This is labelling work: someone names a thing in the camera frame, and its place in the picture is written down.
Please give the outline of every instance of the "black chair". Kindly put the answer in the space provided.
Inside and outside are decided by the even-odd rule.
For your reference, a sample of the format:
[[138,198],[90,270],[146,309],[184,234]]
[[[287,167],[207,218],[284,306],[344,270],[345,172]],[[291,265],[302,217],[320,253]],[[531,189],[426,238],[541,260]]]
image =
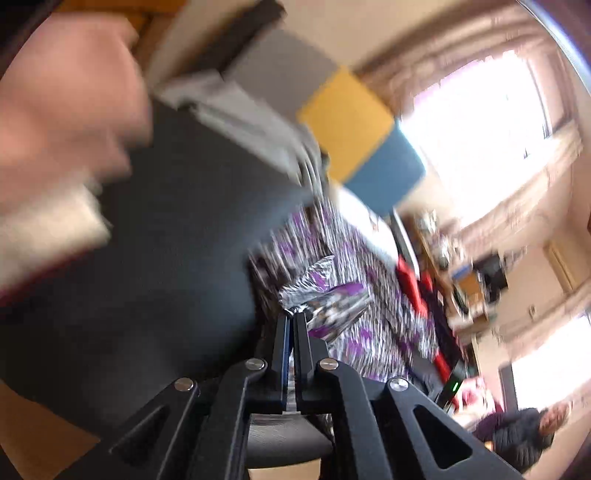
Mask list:
[[[155,103],[154,123],[133,175],[100,197],[109,245],[0,311],[2,379],[99,437],[175,379],[252,356],[262,318],[248,251],[311,199],[189,113]],[[303,417],[263,421],[253,436],[255,466],[332,449]]]

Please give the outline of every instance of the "man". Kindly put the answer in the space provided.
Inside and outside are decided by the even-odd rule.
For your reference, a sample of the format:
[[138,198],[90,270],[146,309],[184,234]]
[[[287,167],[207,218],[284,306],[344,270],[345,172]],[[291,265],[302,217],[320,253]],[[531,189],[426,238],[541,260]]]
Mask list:
[[474,435],[520,473],[534,466],[568,421],[571,404],[559,402],[543,411],[526,408],[493,413],[482,419]]

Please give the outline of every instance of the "hand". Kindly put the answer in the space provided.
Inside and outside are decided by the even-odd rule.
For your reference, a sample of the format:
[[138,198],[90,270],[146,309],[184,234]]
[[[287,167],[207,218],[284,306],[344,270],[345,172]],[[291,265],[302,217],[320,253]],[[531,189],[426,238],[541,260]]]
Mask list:
[[54,14],[0,80],[0,206],[72,172],[129,170],[122,143],[151,136],[148,93],[124,17]]

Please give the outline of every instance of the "window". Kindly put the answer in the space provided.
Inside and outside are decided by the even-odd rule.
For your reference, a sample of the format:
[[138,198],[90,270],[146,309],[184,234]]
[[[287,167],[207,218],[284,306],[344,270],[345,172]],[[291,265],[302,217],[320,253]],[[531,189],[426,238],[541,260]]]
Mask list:
[[544,166],[531,155],[547,136],[528,63],[513,51],[474,61],[414,99],[402,130],[441,178],[468,225]]
[[591,323],[584,315],[512,364],[519,408],[546,408],[591,379]]

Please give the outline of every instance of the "metal screw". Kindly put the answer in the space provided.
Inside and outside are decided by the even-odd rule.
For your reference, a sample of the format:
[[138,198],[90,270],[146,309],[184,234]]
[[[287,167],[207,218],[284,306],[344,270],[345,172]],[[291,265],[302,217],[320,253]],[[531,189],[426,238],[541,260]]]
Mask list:
[[396,392],[403,392],[408,388],[408,381],[402,377],[390,380],[390,388]]
[[260,370],[265,366],[265,361],[260,358],[249,358],[246,361],[246,368],[249,370]]
[[193,389],[195,383],[190,378],[179,378],[174,383],[174,388],[176,388],[179,392],[188,392]]
[[323,358],[320,361],[320,368],[323,370],[336,370],[339,366],[339,362],[334,358]]

